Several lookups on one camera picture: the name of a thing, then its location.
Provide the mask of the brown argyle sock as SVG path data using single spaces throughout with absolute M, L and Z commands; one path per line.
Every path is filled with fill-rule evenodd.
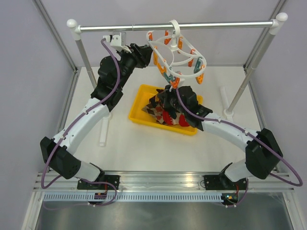
M 152 116 L 157 123 L 165 124 L 163 119 L 164 109 L 160 105 L 160 100 L 157 96 L 153 96 L 149 99 L 149 103 L 142 108 L 142 111 Z

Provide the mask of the red sock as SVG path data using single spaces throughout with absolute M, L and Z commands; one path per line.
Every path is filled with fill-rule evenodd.
M 188 127 L 189 123 L 186 121 L 185 117 L 181 113 L 175 113 L 176 118 L 172 118 L 170 113 L 167 111 L 163 111 L 163 121 L 167 125 L 180 125 L 181 127 Z

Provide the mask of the dark argyle sock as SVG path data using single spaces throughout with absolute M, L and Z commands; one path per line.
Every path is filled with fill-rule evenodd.
M 162 89 L 156 89 L 157 94 L 155 94 L 153 97 L 149 99 L 149 104 L 152 107 L 157 107 L 158 105 L 161 105 L 162 107 L 165 105 L 170 105 L 171 101 L 171 91 L 170 88 L 166 87 L 163 90 Z

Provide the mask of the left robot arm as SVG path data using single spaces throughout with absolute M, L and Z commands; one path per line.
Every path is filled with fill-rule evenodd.
M 47 167 L 56 171 L 65 179 L 72 177 L 85 179 L 93 189 L 100 189 L 105 184 L 103 171 L 92 163 L 83 162 L 76 157 L 78 146 L 123 96 L 123 87 L 135 68 L 149 65 L 152 48 L 132 43 L 127 51 L 120 51 L 120 59 L 112 53 L 104 57 L 98 69 L 98 83 L 83 110 L 77 117 L 53 138 L 44 137 L 40 142 L 43 160 Z

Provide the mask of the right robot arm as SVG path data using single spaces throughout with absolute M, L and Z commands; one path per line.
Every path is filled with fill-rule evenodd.
M 283 157 L 270 130 L 256 131 L 222 119 L 201 105 L 189 86 L 174 90 L 167 85 L 157 97 L 171 119 L 178 118 L 188 126 L 217 135 L 244 151 L 243 160 L 229 163 L 218 174 L 217 181 L 224 189 L 231 189 L 238 181 L 251 176 L 266 179 Z

